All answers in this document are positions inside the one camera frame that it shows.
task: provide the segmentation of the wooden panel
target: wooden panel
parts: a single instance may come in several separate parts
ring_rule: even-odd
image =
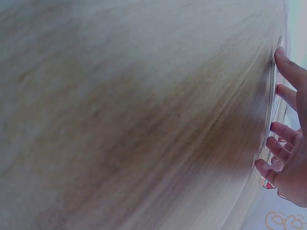
[[[0,6],[1,229],[220,229],[260,152],[283,3]]]

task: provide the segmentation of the fingernail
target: fingernail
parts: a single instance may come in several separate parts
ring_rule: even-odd
[[[284,57],[287,56],[286,51],[285,51],[284,48],[281,47],[281,46],[277,48],[276,53],[279,54],[279,55],[281,55],[281,56],[284,56]]]

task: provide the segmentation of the skin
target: skin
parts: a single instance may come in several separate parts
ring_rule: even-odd
[[[275,52],[279,72],[297,89],[297,92],[280,84],[277,94],[297,111],[301,129],[295,131],[286,125],[273,122],[271,131],[287,143],[283,147],[269,137],[267,147],[273,153],[272,164],[263,159],[256,168],[291,202],[307,207],[307,70],[290,61],[282,47]]]

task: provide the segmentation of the human hand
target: human hand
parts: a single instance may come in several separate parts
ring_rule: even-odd
[[[300,207],[307,207],[307,70],[291,62],[282,47],[275,52],[275,62],[279,72],[297,89],[278,85],[277,94],[298,113],[301,132],[273,122],[271,131],[285,139],[282,147],[269,137],[267,147],[273,153],[272,165],[259,159],[256,168],[288,200]]]

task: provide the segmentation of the light wood grain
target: light wood grain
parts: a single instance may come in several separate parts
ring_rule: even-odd
[[[0,6],[1,229],[235,229],[281,1]]]

